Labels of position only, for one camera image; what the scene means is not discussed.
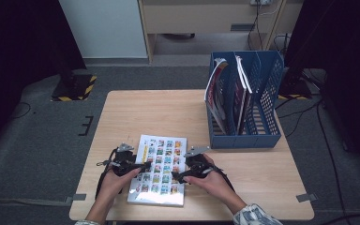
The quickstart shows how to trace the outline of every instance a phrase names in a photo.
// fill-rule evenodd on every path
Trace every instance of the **book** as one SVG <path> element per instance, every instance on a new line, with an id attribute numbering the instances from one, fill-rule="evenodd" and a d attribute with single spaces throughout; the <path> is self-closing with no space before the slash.
<path id="1" fill-rule="evenodd" d="M 220 80 L 221 72 L 228 66 L 226 59 L 216 58 L 216 66 L 210 75 L 205 89 L 204 101 L 213 114 L 218 126 L 224 134 L 228 133 L 227 116 L 224 112 L 223 82 Z"/>
<path id="2" fill-rule="evenodd" d="M 130 182 L 128 203 L 183 206 L 185 184 L 172 177 L 172 172 L 186 169 L 187 138 L 142 135 L 136 163 L 151 162 L 151 168 L 140 172 Z"/>
<path id="3" fill-rule="evenodd" d="M 238 76 L 235 82 L 235 96 L 232 112 L 236 132 L 238 134 L 243 134 L 253 90 L 250 87 L 248 76 L 242 66 L 242 58 L 238 55 L 236 55 L 235 58 Z"/>

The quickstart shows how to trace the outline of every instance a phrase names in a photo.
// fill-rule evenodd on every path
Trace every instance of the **wall socket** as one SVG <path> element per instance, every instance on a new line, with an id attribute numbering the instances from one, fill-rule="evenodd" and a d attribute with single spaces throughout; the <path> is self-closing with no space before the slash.
<path id="1" fill-rule="evenodd" d="M 273 0 L 250 0 L 252 6 L 267 6 L 273 4 Z"/>

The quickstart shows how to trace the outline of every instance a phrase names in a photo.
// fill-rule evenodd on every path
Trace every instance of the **metal bracket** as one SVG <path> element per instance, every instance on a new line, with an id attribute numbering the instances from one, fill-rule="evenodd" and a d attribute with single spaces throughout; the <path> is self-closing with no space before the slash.
<path id="1" fill-rule="evenodd" d="M 86 194 L 74 194 L 72 196 L 72 201 L 84 201 L 86 199 Z"/>
<path id="2" fill-rule="evenodd" d="M 206 151 L 209 150 L 209 149 L 210 149 L 209 146 L 206 146 L 206 147 L 196 147 L 196 148 L 194 148 L 194 146 L 192 146 L 191 149 L 189 149 L 188 152 L 186 152 L 186 153 L 184 154 L 184 157 L 185 157 L 185 158 L 195 157 L 195 156 L 197 156 L 198 154 L 204 153 L 204 152 L 206 152 Z"/>
<path id="3" fill-rule="evenodd" d="M 297 201 L 299 201 L 300 203 L 305 202 L 305 201 L 316 201 L 318 200 L 318 197 L 315 194 L 302 194 L 302 195 L 297 195 L 296 196 Z"/>
<path id="4" fill-rule="evenodd" d="M 121 145 L 119 145 L 118 150 L 116 150 L 117 152 L 126 152 L 126 151 L 130 151 L 133 150 L 134 147 L 126 144 L 126 143 L 121 143 Z"/>

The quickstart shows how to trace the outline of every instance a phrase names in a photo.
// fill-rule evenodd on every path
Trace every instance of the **patterned sleeve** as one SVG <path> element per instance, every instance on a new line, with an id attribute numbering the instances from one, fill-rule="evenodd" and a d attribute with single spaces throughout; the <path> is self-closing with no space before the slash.
<path id="1" fill-rule="evenodd" d="M 75 225 L 100 225 L 94 221 L 88 221 L 88 220 L 79 220 L 75 223 Z"/>
<path id="2" fill-rule="evenodd" d="M 257 204 L 247 205 L 233 216 L 235 225 L 281 225 L 276 218 L 265 214 Z"/>

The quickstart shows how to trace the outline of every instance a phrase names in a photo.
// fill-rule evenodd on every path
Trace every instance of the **human hand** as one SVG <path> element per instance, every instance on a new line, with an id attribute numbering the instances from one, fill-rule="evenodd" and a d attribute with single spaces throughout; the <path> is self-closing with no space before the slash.
<path id="1" fill-rule="evenodd" d="M 203 154 L 206 160 L 215 165 L 213 159 Z M 208 194 L 218 198 L 225 203 L 230 211 L 235 215 L 247 204 L 230 188 L 221 174 L 211 171 L 204 179 L 194 176 L 185 176 L 183 178 L 188 183 L 204 189 Z"/>
<path id="2" fill-rule="evenodd" d="M 121 189 L 128 184 L 132 178 L 134 178 L 141 168 L 132 170 L 125 175 L 118 176 L 112 169 L 109 169 L 101 184 L 100 192 L 97 197 L 102 196 L 104 199 L 109 199 L 113 202 L 113 199 L 118 195 Z"/>
<path id="3" fill-rule="evenodd" d="M 90 209 L 86 220 L 104 224 L 110 208 L 113 206 L 113 200 L 121 189 L 135 177 L 141 168 L 134 169 L 123 176 L 117 176 L 113 170 L 109 169 L 101 184 L 100 192 L 96 201 Z"/>
<path id="4" fill-rule="evenodd" d="M 213 159 L 211 159 L 206 154 L 203 154 L 203 156 L 209 163 L 215 165 Z M 206 192 L 220 200 L 229 193 L 233 192 L 233 190 L 224 180 L 223 176 L 215 171 L 211 171 L 204 179 L 197 178 L 195 176 L 185 176 L 183 179 L 192 185 L 196 185 L 206 190 Z"/>

